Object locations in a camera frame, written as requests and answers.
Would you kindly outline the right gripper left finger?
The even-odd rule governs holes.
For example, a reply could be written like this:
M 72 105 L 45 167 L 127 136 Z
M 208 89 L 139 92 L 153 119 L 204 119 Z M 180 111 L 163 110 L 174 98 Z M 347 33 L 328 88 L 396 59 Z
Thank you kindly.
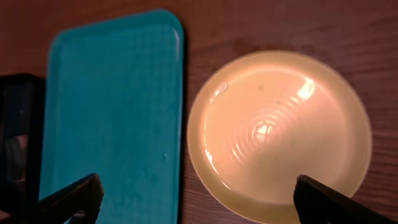
M 95 223 L 104 190 L 98 174 L 86 177 L 42 199 L 37 205 L 1 220 L 1 224 Z

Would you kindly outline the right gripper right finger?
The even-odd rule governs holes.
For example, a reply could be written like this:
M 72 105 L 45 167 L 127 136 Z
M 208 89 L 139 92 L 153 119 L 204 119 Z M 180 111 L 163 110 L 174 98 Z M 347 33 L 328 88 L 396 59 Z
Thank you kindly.
M 301 224 L 397 224 L 307 175 L 297 177 L 294 205 Z

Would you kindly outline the yellow-green plate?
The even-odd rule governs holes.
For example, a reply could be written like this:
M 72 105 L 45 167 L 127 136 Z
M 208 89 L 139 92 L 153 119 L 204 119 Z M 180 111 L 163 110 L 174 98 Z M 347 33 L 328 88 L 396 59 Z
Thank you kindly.
M 298 223 L 297 177 L 353 196 L 370 165 L 372 134 L 362 101 L 338 72 L 270 50 L 227 63 L 202 86 L 187 147 L 199 179 L 228 210 L 259 223 Z

